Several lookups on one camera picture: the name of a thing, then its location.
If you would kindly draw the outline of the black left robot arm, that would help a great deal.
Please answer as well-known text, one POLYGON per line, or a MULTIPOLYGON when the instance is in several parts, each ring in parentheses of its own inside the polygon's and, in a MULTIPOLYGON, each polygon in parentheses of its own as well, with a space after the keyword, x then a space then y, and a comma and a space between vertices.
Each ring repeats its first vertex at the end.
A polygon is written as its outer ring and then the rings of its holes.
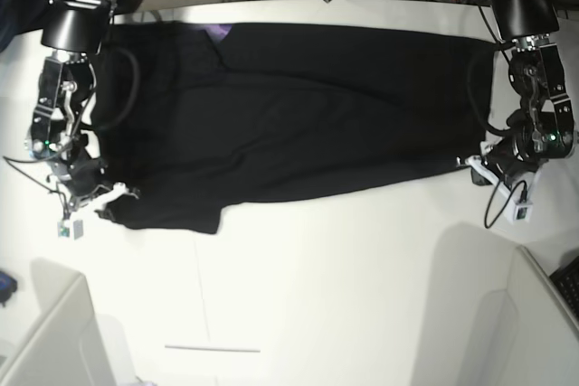
POLYGON ((577 141, 565 71, 557 45, 550 37, 559 22, 552 0, 488 0, 498 27, 496 44, 481 55, 509 53, 508 79, 519 96, 519 109, 504 128, 475 113, 498 142, 470 157, 474 184, 512 188, 526 175, 536 175, 550 160, 566 159, 577 141))

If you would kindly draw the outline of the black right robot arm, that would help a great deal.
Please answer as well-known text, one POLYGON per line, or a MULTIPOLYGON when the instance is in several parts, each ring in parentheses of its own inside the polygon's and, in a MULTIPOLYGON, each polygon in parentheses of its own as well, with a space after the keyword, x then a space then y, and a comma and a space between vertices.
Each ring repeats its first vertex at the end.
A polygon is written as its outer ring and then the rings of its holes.
POLYGON ((62 207, 61 226, 93 199, 117 191, 124 184, 106 179, 105 161, 93 158, 86 146, 82 118, 98 89, 94 58, 113 21, 118 0, 49 0, 49 18, 41 43, 51 49, 39 78, 27 145, 35 163, 51 168, 62 207))

